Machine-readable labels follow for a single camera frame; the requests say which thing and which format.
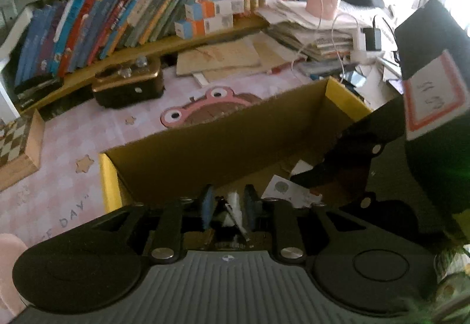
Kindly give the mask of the white staples box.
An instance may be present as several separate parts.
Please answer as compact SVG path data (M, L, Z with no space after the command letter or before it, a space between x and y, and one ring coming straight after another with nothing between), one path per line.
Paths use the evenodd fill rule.
M321 194L313 194L311 190L278 175L271 178L261 198L264 200L284 200L290 202L295 209L323 205L323 196Z

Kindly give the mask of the yellow tape roll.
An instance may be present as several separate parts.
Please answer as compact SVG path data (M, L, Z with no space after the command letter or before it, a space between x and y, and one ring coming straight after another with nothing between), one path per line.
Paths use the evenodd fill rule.
M249 244L250 238L247 228L243 224L240 195L236 191L228 192L226 196L216 197L217 205L214 219L222 228L236 228L243 238L244 244Z

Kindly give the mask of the stack of papers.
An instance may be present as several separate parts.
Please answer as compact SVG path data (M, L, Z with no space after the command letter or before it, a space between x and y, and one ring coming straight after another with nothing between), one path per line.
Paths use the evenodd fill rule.
M344 4L332 20L318 19L305 10L304 2L294 1L272 1L255 14L268 24L265 31L182 52L176 74L201 75L210 83L271 72L301 58L344 57L353 50L353 36L370 25Z

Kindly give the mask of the small white eraser box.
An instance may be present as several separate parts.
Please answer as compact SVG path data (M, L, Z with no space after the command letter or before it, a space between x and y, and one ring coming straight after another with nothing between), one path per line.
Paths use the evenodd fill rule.
M304 172L307 172L309 170L312 170L313 169L313 165L307 163L306 161L303 161L303 160L299 160L296 165L294 165L291 173L290 173L290 177L293 177L294 175L298 175L298 174L301 174L301 173L304 173Z

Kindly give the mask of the dark brown wooden radio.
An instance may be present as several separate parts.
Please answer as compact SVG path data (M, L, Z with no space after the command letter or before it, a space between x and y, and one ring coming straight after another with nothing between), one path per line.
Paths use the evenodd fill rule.
M124 108L159 98L164 93L160 58L141 56L108 66L95 75L92 91L104 108Z

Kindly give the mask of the pink plush pig toy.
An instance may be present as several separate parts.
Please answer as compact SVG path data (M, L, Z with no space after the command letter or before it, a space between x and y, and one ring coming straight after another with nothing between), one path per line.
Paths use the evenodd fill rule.
M21 254L27 250L25 243L17 236L2 233L0 240L0 277L1 301L14 316L20 314L25 308L21 297L13 282L13 269Z

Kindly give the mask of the orange white medicine box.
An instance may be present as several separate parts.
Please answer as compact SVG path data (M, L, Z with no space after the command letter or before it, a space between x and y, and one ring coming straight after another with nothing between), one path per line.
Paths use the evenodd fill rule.
M185 5L185 18L175 22L175 33L188 40L234 27L234 15L245 10L244 0L210 0Z

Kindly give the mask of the row of leaning books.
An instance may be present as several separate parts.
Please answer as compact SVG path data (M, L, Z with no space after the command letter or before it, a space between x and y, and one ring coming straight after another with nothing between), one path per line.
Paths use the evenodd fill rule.
M174 33L186 4L211 0L49 0L33 9L20 50L14 88L43 81Z

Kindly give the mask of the yellow cardboard box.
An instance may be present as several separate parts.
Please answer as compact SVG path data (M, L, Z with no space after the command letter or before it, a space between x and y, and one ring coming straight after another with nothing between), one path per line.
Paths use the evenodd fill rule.
M100 154L104 209L159 206L228 186L292 155L324 154L371 110L333 78L285 91L227 115L172 127Z

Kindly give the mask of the wooden chess board box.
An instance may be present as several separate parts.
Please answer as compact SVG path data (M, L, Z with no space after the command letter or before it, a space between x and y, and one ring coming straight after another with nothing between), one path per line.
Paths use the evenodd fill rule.
M40 169L44 131L45 122L37 110L1 129L1 191Z

